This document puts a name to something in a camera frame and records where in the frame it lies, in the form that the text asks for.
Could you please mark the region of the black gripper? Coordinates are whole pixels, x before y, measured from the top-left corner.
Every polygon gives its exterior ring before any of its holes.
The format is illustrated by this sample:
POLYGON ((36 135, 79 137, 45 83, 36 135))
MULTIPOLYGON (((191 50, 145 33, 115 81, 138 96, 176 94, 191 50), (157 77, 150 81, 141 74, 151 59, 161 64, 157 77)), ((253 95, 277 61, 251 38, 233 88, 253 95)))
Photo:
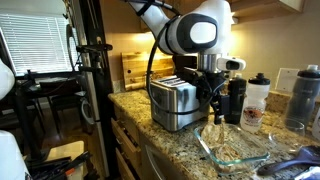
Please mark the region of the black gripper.
POLYGON ((226 82, 224 74, 184 67, 179 72, 179 77, 196 87, 196 99, 199 102, 197 110, 207 105, 211 106, 214 110, 214 124, 221 124, 221 115, 227 115, 230 112, 229 96, 221 93, 226 82))

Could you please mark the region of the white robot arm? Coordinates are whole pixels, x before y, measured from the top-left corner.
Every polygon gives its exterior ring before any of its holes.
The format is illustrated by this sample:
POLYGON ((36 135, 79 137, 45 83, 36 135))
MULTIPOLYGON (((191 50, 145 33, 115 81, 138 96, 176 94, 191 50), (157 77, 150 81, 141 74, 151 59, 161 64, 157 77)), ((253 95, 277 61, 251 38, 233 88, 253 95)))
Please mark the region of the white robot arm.
POLYGON ((220 108, 223 72, 242 67, 228 56, 231 8, 226 0, 205 0, 193 11, 169 18, 172 7, 160 0, 127 0, 151 30, 153 51, 168 55, 198 55, 195 69, 185 67, 159 80, 146 80, 152 119, 168 130, 177 130, 220 108))

